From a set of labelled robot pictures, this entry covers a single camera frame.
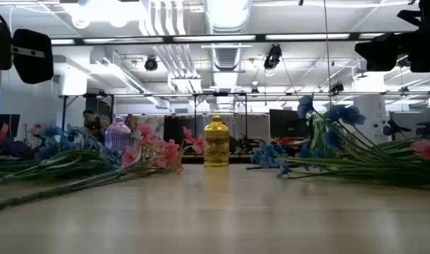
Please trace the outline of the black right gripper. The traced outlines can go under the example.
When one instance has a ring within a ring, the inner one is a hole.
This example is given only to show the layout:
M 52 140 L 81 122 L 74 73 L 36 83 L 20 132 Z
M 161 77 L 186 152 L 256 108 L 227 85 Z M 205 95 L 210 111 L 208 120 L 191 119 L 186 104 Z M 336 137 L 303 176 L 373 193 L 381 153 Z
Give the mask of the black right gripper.
M 355 51 L 366 60 L 368 71 L 390 71 L 396 64 L 399 46 L 394 33 L 385 33 L 356 44 Z

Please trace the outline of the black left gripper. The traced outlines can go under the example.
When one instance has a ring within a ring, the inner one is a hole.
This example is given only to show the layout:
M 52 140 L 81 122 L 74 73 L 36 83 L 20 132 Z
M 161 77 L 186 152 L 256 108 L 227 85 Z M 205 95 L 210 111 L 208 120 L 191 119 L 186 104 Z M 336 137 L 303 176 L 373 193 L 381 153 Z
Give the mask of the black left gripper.
M 13 64 L 27 84 L 42 83 L 54 76 L 51 38 L 28 29 L 17 29 L 12 38 Z

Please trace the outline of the blue artificial flower bunch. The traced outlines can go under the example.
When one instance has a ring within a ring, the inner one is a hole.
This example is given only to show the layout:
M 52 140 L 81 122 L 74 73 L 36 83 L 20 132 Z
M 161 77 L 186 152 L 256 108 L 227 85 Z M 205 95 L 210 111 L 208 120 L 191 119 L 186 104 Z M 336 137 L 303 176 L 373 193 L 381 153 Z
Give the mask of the blue artificial flower bunch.
M 290 168 L 289 163 L 282 160 L 282 157 L 288 157 L 286 150 L 277 144 L 261 143 L 259 150 L 253 152 L 251 163 L 259 165 L 261 168 L 279 168 L 282 171 Z
M 411 148 L 412 143 L 430 140 L 430 136 L 375 145 L 357 128 L 367 119 L 357 107 L 334 105 L 320 114 L 314 108 L 313 99 L 313 95 L 301 97 L 297 112 L 302 117 L 319 114 L 326 121 L 327 151 L 311 152 L 303 146 L 295 156 L 282 157 L 290 168 L 281 170 L 280 179 L 332 177 L 392 186 L 430 187 L 430 160 L 418 157 Z
M 36 146 L 24 142 L 32 149 L 32 159 L 5 155 L 0 147 L 0 185 L 93 176 L 121 168 L 121 151 L 105 148 L 85 133 L 85 127 L 42 126 L 41 137 L 36 139 Z

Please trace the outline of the purple artificial flower bunch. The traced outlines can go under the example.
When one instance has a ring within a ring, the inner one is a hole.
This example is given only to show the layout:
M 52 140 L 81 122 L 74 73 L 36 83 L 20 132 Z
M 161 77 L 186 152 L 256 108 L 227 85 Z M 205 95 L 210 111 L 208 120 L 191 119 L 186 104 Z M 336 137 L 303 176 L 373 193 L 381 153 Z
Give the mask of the purple artificial flower bunch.
M 383 127 L 383 134 L 386 136 L 392 136 L 396 133 L 400 133 L 405 137 L 405 133 L 411 132 L 412 130 L 406 127 L 399 126 L 394 120 L 388 120 L 387 125 Z
M 31 147 L 22 141 L 7 138 L 1 141 L 0 147 L 2 152 L 8 156 L 21 159 L 32 159 L 34 157 Z

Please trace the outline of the green glass vase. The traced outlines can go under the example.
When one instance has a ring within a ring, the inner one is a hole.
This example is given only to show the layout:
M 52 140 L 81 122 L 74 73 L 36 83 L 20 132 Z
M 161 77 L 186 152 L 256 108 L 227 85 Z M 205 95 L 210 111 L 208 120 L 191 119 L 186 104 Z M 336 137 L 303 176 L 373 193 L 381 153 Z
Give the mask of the green glass vase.
M 313 132 L 309 150 L 311 152 L 326 152 L 327 148 L 324 143 L 324 134 L 328 130 L 326 121 L 319 114 L 313 114 L 312 127 Z

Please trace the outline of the pink ribbed glass vase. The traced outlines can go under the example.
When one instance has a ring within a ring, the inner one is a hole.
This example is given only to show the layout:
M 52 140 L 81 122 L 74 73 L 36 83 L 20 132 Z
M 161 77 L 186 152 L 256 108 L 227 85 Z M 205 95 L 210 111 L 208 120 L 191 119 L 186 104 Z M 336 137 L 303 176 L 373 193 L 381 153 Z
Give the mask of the pink ribbed glass vase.
M 116 116 L 112 124 L 105 130 L 105 148 L 121 150 L 130 144 L 131 130 L 125 124 L 122 116 Z

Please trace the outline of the yellow glass vase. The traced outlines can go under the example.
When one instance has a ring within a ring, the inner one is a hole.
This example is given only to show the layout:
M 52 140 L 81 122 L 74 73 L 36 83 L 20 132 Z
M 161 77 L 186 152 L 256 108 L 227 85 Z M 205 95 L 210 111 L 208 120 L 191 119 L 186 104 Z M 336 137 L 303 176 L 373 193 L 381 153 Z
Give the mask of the yellow glass vase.
M 212 116 L 211 123 L 204 128 L 207 146 L 204 150 L 204 166 L 227 167 L 230 154 L 230 135 L 220 115 Z

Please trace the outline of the black computer monitor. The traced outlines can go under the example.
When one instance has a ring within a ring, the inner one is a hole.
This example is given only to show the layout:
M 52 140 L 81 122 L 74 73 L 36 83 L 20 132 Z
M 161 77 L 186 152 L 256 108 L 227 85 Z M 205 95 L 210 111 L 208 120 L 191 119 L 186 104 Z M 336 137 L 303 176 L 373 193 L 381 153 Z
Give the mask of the black computer monitor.
M 300 118 L 296 111 L 270 109 L 269 125 L 272 138 L 305 138 L 309 135 L 306 118 Z
M 6 129 L 6 134 L 15 138 L 20 123 L 19 114 L 0 114 L 0 132 Z

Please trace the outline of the white pillar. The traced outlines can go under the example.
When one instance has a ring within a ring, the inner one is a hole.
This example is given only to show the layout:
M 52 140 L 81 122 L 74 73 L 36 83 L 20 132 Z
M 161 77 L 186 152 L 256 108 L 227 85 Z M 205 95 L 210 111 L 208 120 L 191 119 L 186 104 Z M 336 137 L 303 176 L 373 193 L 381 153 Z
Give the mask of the white pillar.
M 362 125 L 357 125 L 359 131 L 375 145 L 387 142 L 383 127 L 387 124 L 386 103 L 383 95 L 362 95 L 355 97 L 353 105 L 367 119 Z

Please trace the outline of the grey partition panel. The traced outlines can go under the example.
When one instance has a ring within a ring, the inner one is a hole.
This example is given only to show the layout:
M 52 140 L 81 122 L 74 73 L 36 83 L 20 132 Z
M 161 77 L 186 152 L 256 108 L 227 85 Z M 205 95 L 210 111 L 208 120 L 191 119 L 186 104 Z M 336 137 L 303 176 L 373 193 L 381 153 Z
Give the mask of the grey partition panel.
M 403 131 L 404 135 L 397 133 L 395 135 L 396 140 L 403 140 L 404 138 L 416 137 L 416 129 L 418 123 L 430 121 L 430 111 L 413 112 L 413 111 L 401 111 L 391 112 L 391 119 L 396 122 L 400 127 L 411 129 L 410 132 Z

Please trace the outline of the person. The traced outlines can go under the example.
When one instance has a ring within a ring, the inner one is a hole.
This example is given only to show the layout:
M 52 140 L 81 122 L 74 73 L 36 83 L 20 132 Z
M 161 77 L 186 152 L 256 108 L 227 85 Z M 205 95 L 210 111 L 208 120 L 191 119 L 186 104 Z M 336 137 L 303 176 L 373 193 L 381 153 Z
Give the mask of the person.
M 105 142 L 104 127 L 101 119 L 91 110 L 86 109 L 82 113 L 85 133 L 96 138 L 100 143 Z

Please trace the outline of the floral patterned cloth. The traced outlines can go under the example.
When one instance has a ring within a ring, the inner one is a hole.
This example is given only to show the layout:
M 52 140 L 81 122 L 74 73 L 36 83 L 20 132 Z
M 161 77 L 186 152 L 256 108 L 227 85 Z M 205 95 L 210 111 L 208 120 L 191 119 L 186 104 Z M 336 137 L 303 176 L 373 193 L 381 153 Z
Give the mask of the floral patterned cloth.
M 138 116 L 138 129 L 141 131 L 147 126 L 154 138 L 164 139 L 164 116 Z

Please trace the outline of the white ceiling pipes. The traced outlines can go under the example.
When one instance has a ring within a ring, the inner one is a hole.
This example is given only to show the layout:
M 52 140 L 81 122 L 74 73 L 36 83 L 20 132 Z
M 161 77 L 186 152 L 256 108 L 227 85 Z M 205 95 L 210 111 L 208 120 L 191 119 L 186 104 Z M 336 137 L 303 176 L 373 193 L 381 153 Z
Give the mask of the white ceiling pipes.
M 145 14 L 139 22 L 144 36 L 185 35 L 183 0 L 141 0 Z M 168 86 L 174 92 L 198 93 L 202 79 L 197 72 L 188 44 L 153 46 L 155 56 L 168 71 Z

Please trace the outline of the black screen panel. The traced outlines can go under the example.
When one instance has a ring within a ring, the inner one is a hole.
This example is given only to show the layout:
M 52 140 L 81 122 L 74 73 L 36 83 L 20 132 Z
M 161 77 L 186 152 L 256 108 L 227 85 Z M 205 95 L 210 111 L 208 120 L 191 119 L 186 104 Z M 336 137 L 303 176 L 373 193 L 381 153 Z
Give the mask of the black screen panel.
M 164 137 L 165 141 L 170 139 L 175 143 L 181 144 L 184 140 L 183 128 L 186 127 L 192 131 L 193 135 L 203 134 L 203 116 L 166 116 L 164 119 Z

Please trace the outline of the black aluminium table frame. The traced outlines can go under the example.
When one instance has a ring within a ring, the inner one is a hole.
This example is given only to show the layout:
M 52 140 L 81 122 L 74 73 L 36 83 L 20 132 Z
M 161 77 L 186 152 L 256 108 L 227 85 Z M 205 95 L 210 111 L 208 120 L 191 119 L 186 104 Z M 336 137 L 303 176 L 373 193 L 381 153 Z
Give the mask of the black aluminium table frame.
M 183 164 L 203 164 L 204 156 L 203 155 L 184 155 L 182 158 Z M 230 155 L 229 156 L 230 164 L 250 164 L 250 155 Z

